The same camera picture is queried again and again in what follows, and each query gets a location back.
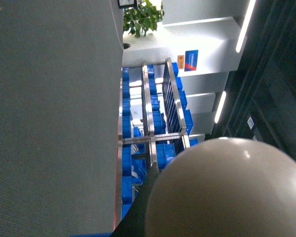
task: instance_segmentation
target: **round ball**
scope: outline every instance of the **round ball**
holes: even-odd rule
[[[296,237],[296,162],[253,140],[191,147],[156,181],[145,230],[147,237]]]

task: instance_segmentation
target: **blue sign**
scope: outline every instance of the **blue sign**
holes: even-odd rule
[[[185,52],[185,67],[184,71],[196,71],[198,50],[191,50]]]

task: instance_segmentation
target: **storage rack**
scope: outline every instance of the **storage rack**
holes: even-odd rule
[[[164,82],[162,87],[163,97],[165,101],[166,117],[168,120],[168,127],[173,127],[173,123],[178,121],[175,129],[168,129],[168,134],[155,134],[154,122],[152,115],[152,104],[150,95],[150,86],[148,78],[148,65],[144,61],[142,63],[142,109],[143,109],[143,137],[123,138],[122,122],[122,94],[123,94],[123,80],[120,83],[120,106],[119,106],[119,120],[118,120],[118,152],[117,152],[117,175],[116,175],[116,194],[115,194],[115,221],[116,227],[122,219],[122,147],[131,144],[145,144],[145,152],[143,154],[132,155],[132,158],[146,159],[147,170],[157,161],[156,142],[170,141],[175,144],[176,154],[180,153],[190,147],[188,134],[186,131],[186,122],[184,117],[184,110],[180,100],[176,76],[171,62],[171,58],[165,61],[165,70],[163,76]]]

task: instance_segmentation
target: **stainless steel frame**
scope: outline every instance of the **stainless steel frame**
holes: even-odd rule
[[[146,144],[146,153],[140,155],[132,155],[133,158],[146,158],[149,166],[153,163],[157,163],[157,150],[156,141],[168,141],[168,140],[182,140],[180,146],[186,149],[190,147],[188,135],[186,133],[186,122],[184,118],[183,108],[180,101],[178,86],[173,71],[173,66],[170,58],[166,59],[165,66],[168,68],[169,75],[164,80],[168,80],[171,84],[171,91],[174,95],[175,110],[178,115],[180,130],[175,133],[168,134],[154,134],[154,123],[152,116],[152,105],[150,96],[150,87],[148,79],[148,67],[146,61],[142,64],[142,100],[143,100],[143,120],[144,120],[144,137],[125,138],[122,134],[122,79],[120,82],[120,104],[119,104],[119,118],[118,118],[118,152],[117,152],[117,167],[116,167],[116,194],[115,194],[115,222],[116,227],[121,221],[122,216],[122,146],[126,144]]]
[[[115,181],[115,217],[114,229],[122,220],[122,151],[123,151],[123,93],[122,79],[119,84],[119,114],[118,114],[118,142],[116,159],[116,181]]]

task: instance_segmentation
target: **green leaves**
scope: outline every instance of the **green leaves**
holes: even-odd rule
[[[140,31],[146,36],[149,29],[157,30],[157,22],[162,20],[163,15],[163,5],[161,10],[157,10],[149,0],[143,0],[138,9],[129,8],[124,11],[124,31],[129,31],[129,34],[135,35],[136,38],[140,37]]]

